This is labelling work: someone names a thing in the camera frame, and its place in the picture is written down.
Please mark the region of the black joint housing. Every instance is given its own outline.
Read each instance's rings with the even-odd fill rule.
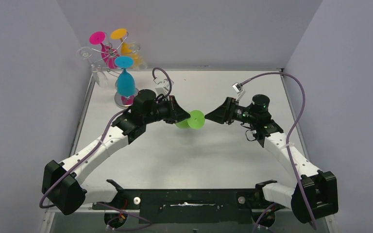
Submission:
[[[219,124],[231,124],[235,120],[247,123],[252,131],[256,131],[254,137],[257,142],[264,147],[265,137],[269,137],[271,133],[284,132],[268,112],[269,104],[270,98],[265,95],[253,96],[247,107],[239,106],[236,99],[227,97],[221,106],[205,115],[205,119]]]
[[[156,102],[155,92],[143,89],[134,97],[134,103],[130,106],[130,112],[120,115],[112,126],[123,131],[128,136],[128,144],[141,136],[146,131],[146,125],[164,120],[168,124],[178,123],[190,117],[189,113],[182,109],[174,96]]]
[[[301,183],[315,219],[338,212],[337,178],[332,172],[319,171],[315,176],[303,178]],[[291,208],[301,223],[311,221],[298,185],[292,195]]]
[[[42,194],[67,171],[54,160],[45,166],[44,179],[42,182]],[[70,215],[75,212],[85,201],[86,190],[82,189],[78,181],[71,175],[63,179],[48,195],[48,199],[64,214]]]

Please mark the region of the glass base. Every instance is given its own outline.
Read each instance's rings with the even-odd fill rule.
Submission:
[[[133,96],[130,96],[130,97],[124,97],[122,95],[120,95],[118,92],[115,93],[115,104],[119,107],[119,108],[122,108],[122,109],[126,109],[128,108],[129,106],[132,105],[132,103],[134,102],[134,98],[135,96],[138,94],[138,89],[136,89],[136,94],[133,95]]]

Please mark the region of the connector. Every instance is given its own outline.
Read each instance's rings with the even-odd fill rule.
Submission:
[[[156,84],[155,90],[157,94],[163,94],[166,95],[170,91],[170,83],[168,82],[168,79],[163,77],[157,77],[153,80],[153,82]]]
[[[239,101],[245,94],[244,87],[239,83],[234,83],[232,85],[232,88],[235,90],[235,92],[238,94],[237,101]]]

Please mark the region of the cable tie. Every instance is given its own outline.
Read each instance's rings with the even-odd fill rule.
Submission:
[[[101,143],[101,145],[103,146],[103,147],[105,147],[105,150],[106,150],[106,152],[108,153],[108,157],[110,157],[111,156],[111,153],[109,153],[109,151],[108,151],[108,147],[106,146],[106,144],[102,141],[102,140],[100,140],[100,139],[96,139],[98,142],[100,142]]]
[[[281,151],[282,149],[286,148],[286,147],[294,147],[295,146],[295,143],[293,142],[288,142],[287,144],[281,146],[278,150]]]

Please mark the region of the gray wall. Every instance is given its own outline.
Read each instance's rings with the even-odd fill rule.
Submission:
[[[284,67],[322,0],[59,0],[82,45],[127,28],[150,67]]]
[[[55,0],[0,0],[0,233],[37,232],[43,168],[68,156],[89,67]]]
[[[309,156],[337,176],[341,230],[373,232],[373,1],[324,0],[285,71],[305,87]]]

